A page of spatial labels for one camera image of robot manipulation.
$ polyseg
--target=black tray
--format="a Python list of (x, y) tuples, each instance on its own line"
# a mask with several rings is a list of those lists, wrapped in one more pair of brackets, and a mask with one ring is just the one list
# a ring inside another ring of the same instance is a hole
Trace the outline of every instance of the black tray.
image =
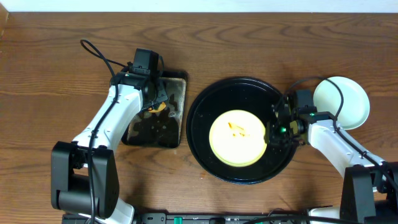
[(162, 80), (169, 99), (158, 113), (141, 111), (131, 120), (122, 142), (133, 146), (175, 148), (180, 145), (187, 91), (187, 73), (164, 71)]
[(256, 184), (277, 175), (292, 160), (295, 147), (267, 145), (264, 155), (254, 164), (232, 167), (214, 155), (209, 132), (214, 120), (229, 110), (248, 111), (264, 126), (268, 121), (276, 121), (271, 105), (276, 104), (280, 96), (273, 86), (253, 78), (229, 78), (201, 92), (187, 118), (188, 144), (199, 164), (215, 177), (235, 184)]

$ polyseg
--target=black plate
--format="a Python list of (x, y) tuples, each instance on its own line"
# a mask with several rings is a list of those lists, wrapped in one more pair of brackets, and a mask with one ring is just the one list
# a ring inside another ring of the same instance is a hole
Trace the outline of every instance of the black plate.
[(187, 118), (187, 138), (199, 164), (215, 177), (235, 184), (256, 184), (277, 175), (293, 158), (295, 148), (267, 146), (264, 155), (247, 167), (232, 167), (213, 153), (209, 132), (214, 120), (230, 110), (245, 110), (266, 126), (276, 121), (271, 105), (280, 92), (268, 83), (253, 78), (229, 78), (210, 85), (193, 102)]

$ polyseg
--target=cable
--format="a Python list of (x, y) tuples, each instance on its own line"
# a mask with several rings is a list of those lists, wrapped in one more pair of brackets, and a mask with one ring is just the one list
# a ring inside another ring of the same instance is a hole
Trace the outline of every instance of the cable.
[[(88, 48), (86, 47), (86, 45), (82, 42), (82, 40), (80, 40), (80, 44), (81, 44), (81, 46), (82, 46), (85, 50), (87, 50), (90, 54), (92, 54), (92, 55), (94, 55), (95, 57), (98, 57), (98, 58), (100, 58), (100, 59), (103, 59), (103, 58), (101, 57), (100, 54), (96, 54), (96, 53), (92, 52), (90, 49), (88, 49)], [(108, 62), (111, 62), (111, 63), (113, 63), (113, 64), (120, 65), (120, 66), (122, 66), (123, 68), (126, 66), (126, 65), (123, 65), (122, 63), (115, 62), (115, 61), (113, 61), (113, 60), (109, 60), (109, 59), (105, 59), (105, 60), (107, 60)]]
[(164, 62), (163, 62), (163, 57), (160, 55), (159, 56), (160, 62), (162, 62), (162, 70), (159, 72), (159, 77), (162, 77), (163, 72), (164, 72)]
[(270, 211), (268, 213), (267, 217), (270, 217), (276, 210), (284, 211), (283, 208), (274, 208), (274, 209), (272, 209), (272, 211)]
[(292, 91), (292, 89), (309, 80), (314, 80), (314, 79), (320, 79), (320, 80), (326, 80), (328, 82), (330, 82), (333, 86), (336, 87), (336, 89), (338, 90), (340, 97), (341, 97), (341, 102), (340, 102), (340, 106), (338, 107), (338, 110), (335, 114), (335, 118), (333, 119), (333, 128), (335, 129), (336, 133), (344, 140), (346, 141), (355, 151), (357, 151), (359, 154), (361, 154), (365, 159), (367, 159), (369, 162), (371, 162), (375, 168), (379, 169), (381, 171), (381, 173), (386, 177), (386, 179), (388, 180), (388, 182), (391, 184), (391, 187), (398, 192), (398, 185), (395, 183), (395, 181), (392, 179), (392, 177), (387, 173), (386, 170), (384, 170), (374, 159), (372, 159), (370, 156), (367, 155), (367, 151), (362, 151), (360, 148), (358, 148), (355, 144), (353, 144), (349, 139), (347, 139), (346, 136), (344, 136), (344, 134), (340, 131), (340, 128), (337, 127), (337, 117), (341, 112), (341, 109), (343, 108), (343, 103), (344, 103), (344, 97), (343, 97), (343, 93), (341, 92), (340, 88), (336, 85), (336, 83), (334, 83), (333, 81), (329, 80), (328, 78), (323, 78), (323, 77), (310, 77), (310, 78), (305, 78), (302, 80), (299, 80), (295, 83), (293, 83), (293, 85), (291, 85), (286, 91), (285, 93), (282, 95), (282, 97), (279, 99), (278, 103), (276, 106), (279, 106), (280, 102), (282, 102), (282, 100), (284, 100), (287, 96), (287, 94), (289, 94), (290, 91)]
[(256, 224), (260, 222), (271, 222), (277, 220), (313, 221), (313, 222), (336, 223), (336, 224), (359, 224), (358, 222), (353, 222), (348, 220), (340, 220), (340, 219), (325, 218), (325, 217), (311, 217), (305, 215), (284, 215), (284, 216), (264, 217), (255, 220), (250, 220), (243, 224)]
[[(86, 219), (85, 224), (89, 224), (91, 222), (91, 220), (92, 220), (91, 217)], [(97, 224), (103, 224), (103, 222), (99, 221), (98, 219), (95, 219), (94, 222), (97, 223)]]
[[(94, 52), (92, 52), (90, 49), (88, 49), (85, 46), (85, 43), (87, 43), (95, 52), (97, 52), (98, 55), (94, 54)], [(95, 210), (95, 194), (94, 194), (94, 180), (93, 180), (93, 158), (92, 158), (93, 144), (94, 144), (94, 140), (95, 140), (95, 137), (96, 137), (96, 133), (98, 132), (98, 130), (99, 130), (100, 126), (101, 126), (101, 123), (104, 121), (105, 117), (109, 114), (109, 112), (111, 111), (113, 106), (118, 101), (119, 87), (118, 87), (118, 84), (116, 83), (116, 76), (115, 76), (115, 74), (113, 72), (113, 69), (112, 69), (111, 65), (109, 64), (109, 62), (114, 63), (114, 61), (110, 61), (110, 60), (106, 59), (104, 57), (104, 55), (90, 41), (81, 39), (80, 40), (80, 44), (81, 44), (81, 46), (83, 46), (84, 49), (89, 51), (91, 54), (93, 54), (94, 56), (99, 57), (102, 60), (104, 60), (106, 66), (108, 66), (108, 69), (109, 69), (109, 71), (112, 74), (112, 79), (114, 80), (114, 84), (115, 84), (115, 96), (113, 98), (113, 101), (112, 101), (111, 105), (109, 106), (109, 108), (105, 111), (105, 113), (99, 119), (99, 121), (97, 122), (95, 128), (92, 130), (90, 141), (89, 141), (89, 144), (88, 144), (88, 150), (87, 150), (88, 178), (89, 178), (89, 183), (90, 183), (90, 198), (91, 198), (91, 224), (95, 224), (95, 212), (96, 212), (96, 210)]]

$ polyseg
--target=wooden table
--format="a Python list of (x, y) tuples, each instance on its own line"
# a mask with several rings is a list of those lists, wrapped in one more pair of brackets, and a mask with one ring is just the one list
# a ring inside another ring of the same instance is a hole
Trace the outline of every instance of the wooden table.
[[(110, 78), (81, 38), (118, 62), (142, 47), (186, 70), (186, 108), (226, 77), (260, 78), (281, 91), (308, 76), (352, 78), (369, 95), (371, 112), (349, 133), (398, 161), (397, 14), (12, 13), (0, 42), (1, 223), (60, 223), (63, 212), (50, 204), (51, 150), (91, 121)], [(176, 149), (119, 146), (122, 199), (143, 211), (178, 213), (340, 204), (343, 179), (311, 147), (298, 149), (267, 182), (234, 185), (200, 167), (183, 130)]]

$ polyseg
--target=black cable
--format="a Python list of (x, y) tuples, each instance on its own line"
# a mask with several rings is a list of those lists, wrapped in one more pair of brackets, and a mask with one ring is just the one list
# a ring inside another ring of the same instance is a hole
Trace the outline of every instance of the black cable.
[[(92, 51), (90, 51), (86, 46), (85, 43), (87, 43), (92, 49), (94, 49), (95, 52), (97, 52), (98, 55), (94, 54)], [(113, 72), (113, 69), (111, 67), (111, 65), (109, 64), (109, 60), (107, 60), (104, 55), (92, 44), (90, 43), (90, 41), (88, 40), (80, 40), (80, 44), (84, 47), (84, 49), (86, 49), (87, 51), (89, 51), (91, 54), (95, 55), (96, 57), (101, 58), (102, 60), (104, 60), (106, 66), (108, 66), (109, 71), (112, 74), (112, 79), (114, 80), (114, 84), (115, 84), (115, 96), (113, 98), (113, 101), (111, 103), (111, 105), (109, 106), (109, 108), (105, 111), (105, 113), (102, 115), (102, 117), (99, 119), (99, 121), (97, 122), (95, 128), (92, 130), (91, 132), (91, 137), (90, 137), (90, 141), (88, 144), (88, 151), (87, 151), (87, 159), (88, 159), (88, 178), (89, 178), (89, 183), (90, 183), (90, 198), (91, 198), (91, 224), (95, 223), (95, 195), (94, 195), (94, 180), (93, 180), (93, 158), (92, 158), (92, 153), (93, 153), (93, 144), (94, 144), (94, 140), (96, 137), (96, 133), (98, 132), (101, 123), (104, 121), (105, 117), (109, 114), (109, 112), (111, 111), (111, 109), (113, 108), (113, 106), (116, 104), (116, 102), (118, 101), (118, 96), (119, 96), (119, 87), (118, 84), (116, 83), (116, 76)]]
[(335, 129), (336, 133), (344, 140), (346, 141), (355, 151), (357, 151), (359, 154), (361, 154), (361, 156), (363, 156), (365, 159), (367, 159), (369, 162), (371, 162), (375, 168), (379, 169), (382, 174), (386, 177), (386, 179), (388, 180), (388, 182), (391, 184), (391, 187), (398, 192), (398, 185), (395, 183), (395, 181), (392, 179), (392, 177), (387, 173), (386, 170), (384, 170), (374, 159), (372, 159), (370, 156), (367, 155), (367, 151), (362, 151), (358, 146), (356, 146), (354, 143), (352, 143), (349, 139), (347, 139), (346, 136), (344, 136), (344, 134), (340, 131), (340, 128), (337, 127), (337, 117), (341, 112), (341, 109), (343, 108), (343, 103), (344, 103), (344, 97), (343, 97), (343, 93), (341, 92), (340, 88), (336, 85), (336, 83), (334, 83), (333, 81), (329, 80), (328, 78), (323, 78), (323, 77), (310, 77), (310, 78), (305, 78), (302, 80), (299, 80), (295, 83), (293, 83), (293, 85), (291, 85), (286, 91), (285, 93), (282, 95), (282, 97), (280, 98), (280, 100), (278, 101), (278, 103), (276, 104), (276, 106), (279, 106), (279, 104), (282, 102), (282, 100), (284, 100), (287, 96), (287, 94), (289, 94), (290, 91), (292, 91), (292, 89), (309, 80), (314, 80), (314, 79), (320, 79), (320, 80), (326, 80), (328, 82), (330, 82), (333, 86), (336, 87), (336, 89), (338, 90), (340, 97), (341, 97), (341, 102), (340, 102), (340, 106), (338, 107), (338, 110), (335, 114), (335, 118), (333, 119), (333, 128)]
[[(80, 44), (81, 44), (81, 46), (82, 46), (85, 50), (87, 50), (90, 54), (92, 54), (92, 55), (94, 55), (95, 57), (98, 57), (98, 58), (100, 58), (100, 59), (103, 59), (103, 58), (101, 57), (100, 54), (96, 54), (96, 53), (92, 52), (90, 49), (88, 49), (88, 48), (86, 47), (86, 45), (85, 45), (81, 40), (80, 40)], [(105, 59), (105, 60), (107, 60), (108, 62), (111, 62), (111, 63), (113, 63), (113, 64), (120, 65), (120, 66), (122, 66), (123, 68), (126, 66), (126, 65), (123, 65), (122, 63), (115, 62), (115, 61), (110, 60), (110, 59)]]
[(250, 220), (243, 224), (256, 224), (260, 222), (271, 222), (277, 220), (313, 221), (313, 222), (336, 223), (336, 224), (359, 224), (358, 222), (353, 222), (348, 220), (340, 220), (336, 218), (325, 218), (325, 217), (312, 217), (305, 215), (284, 215), (284, 216), (264, 217), (255, 220)]
[[(86, 219), (85, 224), (89, 224), (91, 222), (91, 219), (92, 219), (91, 217)], [(94, 222), (97, 223), (97, 224), (102, 224), (103, 223), (103, 222), (98, 221), (97, 219)]]
[(163, 57), (160, 55), (159, 56), (160, 62), (162, 62), (162, 70), (159, 72), (159, 77), (162, 77), (163, 72), (164, 72), (164, 62), (163, 62)]
[(276, 210), (284, 211), (283, 208), (274, 208), (274, 209), (272, 209), (272, 211), (270, 211), (268, 213), (267, 217), (270, 217)]

